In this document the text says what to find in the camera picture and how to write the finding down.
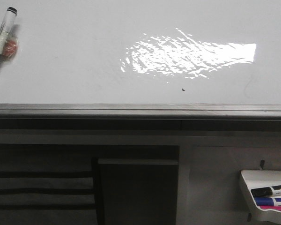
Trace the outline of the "grey black striped panel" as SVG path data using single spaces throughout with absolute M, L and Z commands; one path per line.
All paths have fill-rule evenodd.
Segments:
M 92 171 L 0 171 L 0 225 L 102 225 Z

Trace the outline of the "grey metal whiteboard frame rail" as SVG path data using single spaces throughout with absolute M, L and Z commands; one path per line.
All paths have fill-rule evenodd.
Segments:
M 281 132 L 281 105 L 0 103 L 0 129 Z

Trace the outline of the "dark rectangular panel white top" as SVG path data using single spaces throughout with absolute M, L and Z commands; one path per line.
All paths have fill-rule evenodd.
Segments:
M 178 162 L 100 159 L 107 225 L 174 225 Z

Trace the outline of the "white whiteboard surface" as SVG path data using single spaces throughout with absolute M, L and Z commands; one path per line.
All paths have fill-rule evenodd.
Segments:
M 0 0 L 0 103 L 281 104 L 281 0 Z

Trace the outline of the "black metal hook left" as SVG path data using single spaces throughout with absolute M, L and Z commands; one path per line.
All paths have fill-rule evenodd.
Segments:
M 261 160 L 259 164 L 259 169 L 264 170 L 265 160 Z

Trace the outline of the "blue capped marker in tray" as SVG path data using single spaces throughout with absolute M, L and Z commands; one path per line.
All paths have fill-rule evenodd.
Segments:
M 258 206 L 281 206 L 281 198 L 275 197 L 254 197 Z

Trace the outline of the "white plastic marker tray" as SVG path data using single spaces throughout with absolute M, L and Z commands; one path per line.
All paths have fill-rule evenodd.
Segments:
M 281 211 L 275 209 L 261 209 L 251 194 L 254 188 L 265 188 L 281 185 L 281 171 L 271 170 L 242 170 L 240 174 L 240 188 L 249 207 L 252 218 L 262 222 L 272 222 L 281 225 Z

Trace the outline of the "pink marker in tray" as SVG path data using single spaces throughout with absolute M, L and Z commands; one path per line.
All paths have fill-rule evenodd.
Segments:
M 259 206 L 261 210 L 276 210 L 281 212 L 281 206 Z

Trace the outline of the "black capped marker in tray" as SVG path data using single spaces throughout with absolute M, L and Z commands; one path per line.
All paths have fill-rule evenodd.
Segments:
M 271 197 L 281 195 L 281 185 L 251 189 L 253 197 Z

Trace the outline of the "white whiteboard marker black cap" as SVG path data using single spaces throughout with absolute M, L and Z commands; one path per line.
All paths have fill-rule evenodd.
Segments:
M 9 7 L 6 10 L 5 16 L 0 26 L 0 56 L 3 54 L 3 49 L 7 38 L 13 28 L 17 16 L 17 9 Z

